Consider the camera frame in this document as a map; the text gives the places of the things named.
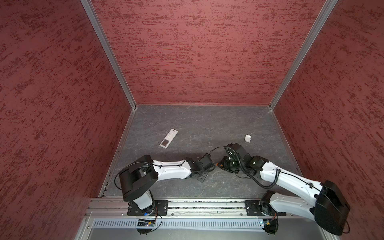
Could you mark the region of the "white battery cover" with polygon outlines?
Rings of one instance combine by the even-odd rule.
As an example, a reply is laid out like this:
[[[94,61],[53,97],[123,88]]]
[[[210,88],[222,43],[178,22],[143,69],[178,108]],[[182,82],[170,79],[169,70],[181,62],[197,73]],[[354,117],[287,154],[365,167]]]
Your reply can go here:
[[[252,136],[251,135],[245,135],[245,142],[250,143],[251,140],[252,140]]]

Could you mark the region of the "white remote with screen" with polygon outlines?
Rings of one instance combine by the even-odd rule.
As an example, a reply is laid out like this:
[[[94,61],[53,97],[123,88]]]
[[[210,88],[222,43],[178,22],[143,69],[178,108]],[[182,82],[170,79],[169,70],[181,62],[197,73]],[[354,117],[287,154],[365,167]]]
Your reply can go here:
[[[171,142],[174,140],[176,135],[178,134],[178,131],[175,129],[171,129],[168,134],[165,136],[165,138],[160,143],[160,147],[167,149],[168,146],[171,144]]]

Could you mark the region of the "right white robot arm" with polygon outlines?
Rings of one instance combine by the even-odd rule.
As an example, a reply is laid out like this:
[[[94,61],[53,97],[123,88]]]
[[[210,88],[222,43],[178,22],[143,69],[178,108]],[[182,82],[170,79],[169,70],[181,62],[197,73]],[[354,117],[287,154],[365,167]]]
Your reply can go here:
[[[217,166],[229,173],[243,173],[266,190],[259,210],[267,216],[289,213],[315,221],[323,230],[348,234],[351,210],[340,188],[326,180],[321,183],[291,173],[261,156],[252,157],[241,145],[228,144],[226,156]]]

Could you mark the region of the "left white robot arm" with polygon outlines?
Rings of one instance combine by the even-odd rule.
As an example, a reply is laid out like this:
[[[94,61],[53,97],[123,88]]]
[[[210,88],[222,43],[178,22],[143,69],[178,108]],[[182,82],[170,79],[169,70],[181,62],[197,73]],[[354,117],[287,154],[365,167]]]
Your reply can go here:
[[[156,182],[188,178],[203,182],[214,169],[209,153],[198,160],[185,158],[176,162],[156,161],[150,155],[144,155],[118,172],[118,189],[122,191],[125,202],[133,202],[143,211],[156,206],[150,191]]]

